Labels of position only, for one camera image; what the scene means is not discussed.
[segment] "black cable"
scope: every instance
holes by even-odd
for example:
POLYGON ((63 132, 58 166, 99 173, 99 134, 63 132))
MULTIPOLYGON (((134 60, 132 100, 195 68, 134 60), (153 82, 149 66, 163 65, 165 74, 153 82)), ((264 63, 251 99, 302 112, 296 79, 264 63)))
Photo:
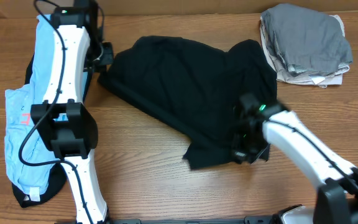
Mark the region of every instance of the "black cable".
POLYGON ((27 165, 27 166, 31 166, 31 167, 35 167, 35 166, 44 166, 44 165, 50 165, 50 164, 67 164, 69 165, 72 170, 74 171, 75 173, 75 176, 76 176, 76 179, 77 179, 77 182, 78 182, 78 188, 80 190, 80 195, 81 195, 81 201, 82 201, 82 204, 83 204, 83 208, 86 212, 86 215, 88 216, 88 219, 89 219, 89 222, 91 224, 93 224, 93 221, 92 221, 92 218, 91 218, 91 214, 88 210, 88 207, 86 206, 86 202, 85 202, 85 198, 84 198, 84 193, 83 193, 83 189, 82 189, 82 185, 81 185, 81 180, 80 180, 80 175, 78 174, 78 171, 76 169, 76 166, 74 166, 74 164, 72 164, 71 162, 68 162, 68 161, 64 161, 64 160, 59 160, 59 161, 47 161, 47 162, 38 162, 38 163, 30 163, 30 162, 27 162, 23 159, 22 157, 22 153, 23 153, 23 148, 25 146, 25 144, 27 143, 27 141, 30 139, 31 135, 34 133, 34 131, 38 128, 38 126, 40 125, 40 123, 50 114, 50 112, 52 111, 53 107, 56 105, 56 102, 59 98, 59 94, 62 92, 61 91, 61 87, 62 87, 62 80, 63 80, 63 74, 64 74, 64 70, 65 70, 65 62, 66 62, 66 47, 65 47, 65 43, 63 41, 63 37, 62 35, 59 33, 59 31, 54 28, 54 26, 52 25, 52 23, 50 22, 49 19, 46 18, 46 16, 41 12, 41 10, 38 8, 37 6, 37 1, 43 1, 43 2, 46 2, 46 3, 49 3, 49 4, 52 4, 56 7, 59 7, 59 5, 53 3, 53 2, 50 2, 48 0, 34 0, 34 7, 35 7, 35 10, 53 27, 53 29, 55 30, 55 32, 57 33, 57 35, 59 36, 59 39, 60 41, 62 42, 62 54, 63 54, 63 57, 62 57, 62 69, 60 71, 60 78, 59 78, 59 83, 58 83, 58 87, 56 89, 56 96, 55 98, 53 99, 52 101, 52 104, 49 106, 48 110, 45 112, 45 114, 39 119, 39 121, 34 124, 34 127, 32 127, 32 129, 29 131, 29 133, 27 134, 27 136, 24 138, 22 144, 20 145, 20 148, 19 148, 19 160, 24 164, 24 165, 27 165))
POLYGON ((354 189, 358 192, 358 186, 356 183, 354 183, 354 181, 352 181, 352 179, 345 173, 343 172, 343 170, 341 170, 341 168, 339 168, 336 163, 334 161, 332 161, 310 138, 308 138, 305 134, 303 134, 301 131, 299 131, 297 128, 294 128, 292 126, 290 126, 289 124, 285 124, 285 123, 281 123, 278 121, 272 121, 270 119, 266 120, 267 122, 271 122, 271 123, 275 123, 275 124, 279 124, 281 126, 284 126, 286 128, 291 129, 293 132, 298 133, 300 136, 302 136, 303 138, 305 138, 314 148, 316 148, 316 150, 332 165, 332 167, 334 169, 336 169, 353 187, 354 189))
POLYGON ((98 8, 100 9, 100 12, 102 13, 102 25, 101 27, 99 28, 99 35, 100 35, 100 43, 99 43, 99 46, 100 46, 100 55, 93 59, 92 62, 95 62, 97 60, 100 60, 100 58, 103 56, 103 53, 104 53, 104 48, 103 48, 103 30, 104 30, 104 11, 103 9, 98 5, 98 8))

